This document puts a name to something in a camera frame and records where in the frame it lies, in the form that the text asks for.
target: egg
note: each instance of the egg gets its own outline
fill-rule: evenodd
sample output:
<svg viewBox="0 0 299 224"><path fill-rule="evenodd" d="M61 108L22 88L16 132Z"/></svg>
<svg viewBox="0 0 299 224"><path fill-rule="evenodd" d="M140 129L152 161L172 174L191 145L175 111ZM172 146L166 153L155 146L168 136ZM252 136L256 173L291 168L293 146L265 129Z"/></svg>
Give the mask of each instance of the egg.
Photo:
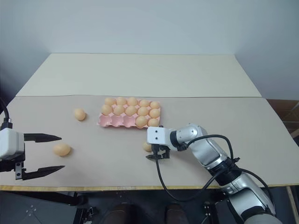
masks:
<svg viewBox="0 0 299 224"><path fill-rule="evenodd" d="M112 107L109 105L104 104L102 106L102 110L101 110L102 114L104 114L105 116L108 116L111 112L112 112Z"/></svg>
<svg viewBox="0 0 299 224"><path fill-rule="evenodd" d="M71 147L67 144L60 143L53 147L53 152L59 156L65 156L70 153Z"/></svg>
<svg viewBox="0 0 299 224"><path fill-rule="evenodd" d="M136 112L137 112L137 108L134 106L128 106L125 111L126 115L128 115L129 117L131 117Z"/></svg>
<svg viewBox="0 0 299 224"><path fill-rule="evenodd" d="M135 124L137 127L143 127L148 123L148 120L144 116L140 116L136 119Z"/></svg>
<svg viewBox="0 0 299 224"><path fill-rule="evenodd" d="M146 99L143 99L143 100L139 101L139 106L145 106L145 107L147 107L149 105L150 105L150 102L148 100L146 100Z"/></svg>
<svg viewBox="0 0 299 224"><path fill-rule="evenodd" d="M148 144L147 142L145 142L143 145L142 145L143 149L147 152L151 152L151 144Z"/></svg>
<svg viewBox="0 0 299 224"><path fill-rule="evenodd" d="M146 107L142 106L142 107L140 107L140 108L138 109L137 114L138 114L139 116L146 116L146 115L149 114L149 110L148 110Z"/></svg>
<svg viewBox="0 0 299 224"><path fill-rule="evenodd" d="M160 104L157 101L153 101L153 102L150 103L150 107L152 109L159 109L160 108Z"/></svg>
<svg viewBox="0 0 299 224"><path fill-rule="evenodd" d="M159 120L155 119L155 118L149 119L148 126L149 127L158 127L159 126Z"/></svg>
<svg viewBox="0 0 299 224"><path fill-rule="evenodd" d="M127 104L127 100L124 97L118 97L116 99L116 104L117 105L125 105L125 104Z"/></svg>
<svg viewBox="0 0 299 224"><path fill-rule="evenodd" d="M106 98L105 99L105 104L106 105L112 106L115 103L116 103L116 99L114 99L114 98Z"/></svg>
<svg viewBox="0 0 299 224"><path fill-rule="evenodd" d="M135 97L130 97L128 99L128 105L129 106L136 106L136 105L138 105L138 100Z"/></svg>
<svg viewBox="0 0 299 224"><path fill-rule="evenodd" d="M74 110L74 116L77 120L84 120L86 117L86 113L83 109L75 109Z"/></svg>
<svg viewBox="0 0 299 224"><path fill-rule="evenodd" d="M120 116L122 113L125 112L125 108L123 107L123 105L117 105L114 109L113 109L113 113L116 116Z"/></svg>
<svg viewBox="0 0 299 224"><path fill-rule="evenodd" d="M160 116L160 111L159 109L151 109L149 115L151 118L157 118Z"/></svg>

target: pink egg carton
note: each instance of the pink egg carton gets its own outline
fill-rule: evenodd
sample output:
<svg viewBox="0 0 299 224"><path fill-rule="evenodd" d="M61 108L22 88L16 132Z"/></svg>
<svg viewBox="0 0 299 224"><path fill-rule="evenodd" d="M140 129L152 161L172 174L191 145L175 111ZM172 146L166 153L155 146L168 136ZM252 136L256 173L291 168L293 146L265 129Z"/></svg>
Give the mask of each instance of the pink egg carton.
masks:
<svg viewBox="0 0 299 224"><path fill-rule="evenodd" d="M139 104L134 106L137 110L140 108ZM150 106L146 107L149 112L152 109ZM139 115L137 113L133 114L132 116L128 116L125 113L122 113L120 116L116 116L115 114L113 114L113 112L111 112L110 114L108 114L108 116L105 116L104 114L100 114L99 116L99 121L98 121L98 125L102 126L102 127L107 127L107 126L114 126L114 127L120 127L120 126L125 126L125 127L138 127L135 124L136 119L139 117ZM152 117L150 115L146 115L145 118L149 121ZM156 118L159 123L160 123L160 116ZM143 127L138 127L138 128L145 128L145 127L149 127L148 124L144 125Z"/></svg>

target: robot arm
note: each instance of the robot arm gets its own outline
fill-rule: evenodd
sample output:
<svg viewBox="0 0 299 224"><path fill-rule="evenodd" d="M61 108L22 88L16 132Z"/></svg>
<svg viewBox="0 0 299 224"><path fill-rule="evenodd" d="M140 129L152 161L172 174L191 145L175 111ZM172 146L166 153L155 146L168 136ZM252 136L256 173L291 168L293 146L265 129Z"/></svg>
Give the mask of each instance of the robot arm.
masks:
<svg viewBox="0 0 299 224"><path fill-rule="evenodd" d="M162 127L149 127L147 130L147 142L149 144L162 145L170 150L182 151L187 149L189 141L207 135L202 127L188 124L178 130ZM256 217L269 220L264 223L281 223L274 217L275 208L269 197L257 186L257 184L244 172L237 169L233 158L221 149L211 138L195 141L188 147L194 156L211 175L226 169L216 178L220 189L228 196L228 205L239 223L256 221Z"/></svg>

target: floor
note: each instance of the floor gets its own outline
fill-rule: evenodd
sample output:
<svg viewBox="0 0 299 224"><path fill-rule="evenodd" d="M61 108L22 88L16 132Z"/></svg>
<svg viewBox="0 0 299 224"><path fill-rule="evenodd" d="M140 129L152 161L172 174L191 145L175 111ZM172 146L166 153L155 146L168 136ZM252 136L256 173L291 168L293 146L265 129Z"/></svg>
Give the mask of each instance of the floor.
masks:
<svg viewBox="0 0 299 224"><path fill-rule="evenodd" d="M276 204L277 217L283 222L294 224L286 188L271 189ZM195 190L177 190L175 194L186 197ZM191 202L180 203L191 224L200 224L205 217L203 202L214 194L208 190L206 194ZM114 206L120 203L134 204L138 208L138 223L163 224L164 209L173 200L162 190L119 191L84 193L88 202L81 206L69 206L53 203L12 193L0 192L0 223L1 224L72 224L77 208L96 207L98 215L93 217L93 224L101 224L103 217ZM217 204L220 224L234 224L234 218L228 210L226 202Z"/></svg>

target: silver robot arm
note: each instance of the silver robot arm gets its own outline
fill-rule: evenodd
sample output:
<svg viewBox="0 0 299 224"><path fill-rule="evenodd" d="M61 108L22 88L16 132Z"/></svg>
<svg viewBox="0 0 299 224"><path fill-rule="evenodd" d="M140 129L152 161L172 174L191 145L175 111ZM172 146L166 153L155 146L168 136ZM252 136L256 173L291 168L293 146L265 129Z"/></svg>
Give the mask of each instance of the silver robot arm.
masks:
<svg viewBox="0 0 299 224"><path fill-rule="evenodd" d="M189 123L178 130L162 127L149 127L147 142L168 147L170 150L182 151L189 141L207 135L202 127ZM237 167L232 158L211 138L193 142L189 147L194 156L211 175L222 169ZM228 205L239 223L281 223L275 218L275 208L269 197L244 172L230 169L219 175L216 181L220 189L228 196Z"/></svg>

